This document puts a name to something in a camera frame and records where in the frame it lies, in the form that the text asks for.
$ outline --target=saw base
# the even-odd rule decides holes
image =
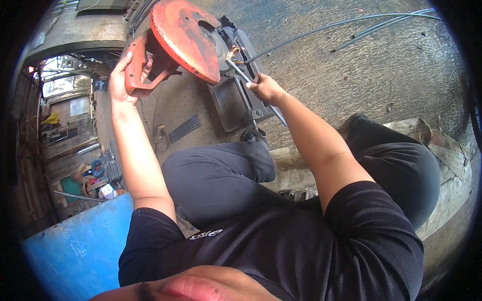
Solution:
[[[225,16],[219,18],[218,21],[221,23],[221,26],[218,27],[216,31],[227,45],[227,47],[222,45],[217,47],[217,49],[222,49],[222,51],[218,51],[218,55],[222,55],[221,53],[224,52],[225,49],[231,49],[233,43],[237,44],[240,48],[240,52],[234,57],[235,59],[244,62],[248,57],[256,55],[253,45],[242,30],[237,29]],[[226,63],[223,64],[223,61],[223,59],[219,60],[221,80],[214,86],[208,85],[208,88],[213,97],[214,105],[221,119],[223,129],[230,132],[236,129],[246,128],[251,125],[251,122],[249,121],[242,95],[235,82],[239,80],[239,76],[235,75],[234,70],[226,71]],[[258,72],[266,73],[259,60],[254,60],[247,65],[239,65],[239,67],[250,79],[254,79]],[[253,108],[252,112],[256,122],[273,117],[273,111],[265,107],[263,102],[245,87],[246,82],[241,79],[241,83],[243,88],[242,92]]]

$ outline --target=yellow cloth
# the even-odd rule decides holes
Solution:
[[[59,116],[57,115],[57,112],[55,112],[52,115],[50,115],[47,119],[42,121],[40,124],[42,124],[42,123],[56,124],[56,123],[59,122],[59,120],[60,120]]]

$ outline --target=orange handle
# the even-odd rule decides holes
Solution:
[[[179,67],[179,64],[169,57],[165,62],[162,62],[163,65],[165,65],[165,68],[152,83],[141,83],[142,68],[147,64],[146,44],[147,40],[152,35],[152,33],[149,34],[148,32],[149,31],[146,31],[137,37],[127,48],[127,52],[132,51],[133,57],[132,61],[127,65],[124,71],[125,90],[127,91],[127,94],[134,97],[148,96],[163,79],[170,76]]]

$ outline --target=chop saw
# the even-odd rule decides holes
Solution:
[[[188,1],[161,0],[152,7],[149,23],[150,29],[127,49],[133,52],[125,70],[129,95],[148,96],[161,81],[180,74],[177,69],[181,66],[208,83],[225,131],[247,127],[258,131],[257,122],[275,115],[275,108],[245,88],[246,80],[266,72],[257,59],[245,63],[256,53],[247,35],[227,17],[216,19]],[[151,83],[143,84],[139,79],[147,52],[153,55],[154,63],[148,78]],[[226,62],[228,54],[238,68]]]

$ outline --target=red object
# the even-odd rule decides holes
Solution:
[[[129,45],[127,51],[133,51],[134,54],[125,72],[126,91],[129,95],[149,95],[178,65],[211,85],[219,83],[221,75],[215,40],[210,35],[214,28],[221,25],[216,18],[184,0],[161,0],[152,8],[149,23],[161,47],[153,51],[147,49],[149,45],[155,48],[149,30]],[[139,80],[142,68],[147,63],[146,49],[156,56],[164,57],[162,71],[151,84],[141,84]]]
[[[124,72],[124,78],[125,78],[125,90],[127,94],[130,96],[134,97],[146,97],[148,96],[154,88],[159,85],[161,81],[166,79],[171,73],[173,73],[178,67],[179,64],[176,63],[172,58],[170,58],[167,55],[162,55],[161,52],[163,49],[160,49],[160,46],[157,45],[157,47],[154,44],[155,42],[152,42],[152,39],[154,37],[152,36],[152,31],[148,30],[144,32],[142,35],[137,37],[134,41],[132,41],[131,44],[129,44],[129,47],[127,48],[127,52],[132,51],[133,57],[132,61],[130,64],[127,65],[125,72]],[[146,65],[146,44],[148,44],[148,41],[151,43],[151,49],[149,48],[149,45],[147,46],[147,50],[151,53],[156,54],[156,62],[154,64],[156,65],[162,65],[162,66],[156,66],[153,65],[153,68],[156,67],[157,69],[161,69],[161,72],[159,75],[156,77],[155,80],[153,80],[150,84],[143,84],[141,83],[141,73],[142,73],[142,68]]]

